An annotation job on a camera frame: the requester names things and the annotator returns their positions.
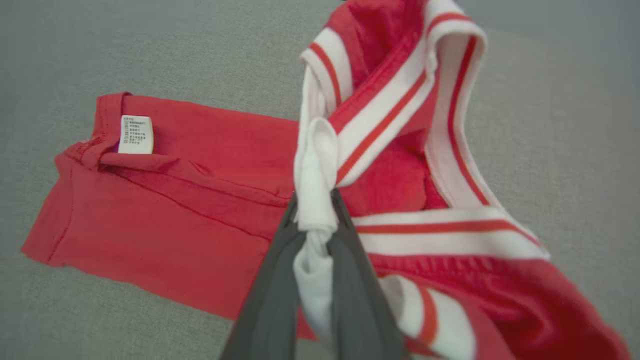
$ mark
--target red jersey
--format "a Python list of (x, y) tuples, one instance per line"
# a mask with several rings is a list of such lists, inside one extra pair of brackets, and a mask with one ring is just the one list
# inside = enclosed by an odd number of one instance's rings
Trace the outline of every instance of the red jersey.
[[(628, 359), (469, 153), (485, 42), (452, 0), (350, 0), (301, 56), (398, 326), (448, 358)], [(153, 120), (152, 154), (118, 153), (123, 115)], [(294, 190), (297, 135), (282, 119), (101, 97), (91, 139), (56, 158), (23, 251), (234, 319)]]

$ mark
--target gray fabric surface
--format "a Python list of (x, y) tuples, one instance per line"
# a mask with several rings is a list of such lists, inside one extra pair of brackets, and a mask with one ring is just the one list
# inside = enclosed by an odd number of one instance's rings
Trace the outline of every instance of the gray fabric surface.
[[(230, 322), (19, 252), (92, 130), (95, 98), (135, 94), (295, 119), (297, 57), (334, 1), (0, 3), (0, 356), (216, 357)], [(489, 31), (468, 113), (498, 198), (640, 356), (637, 99), (560, 49)], [(302, 341), (300, 359), (326, 359)]]

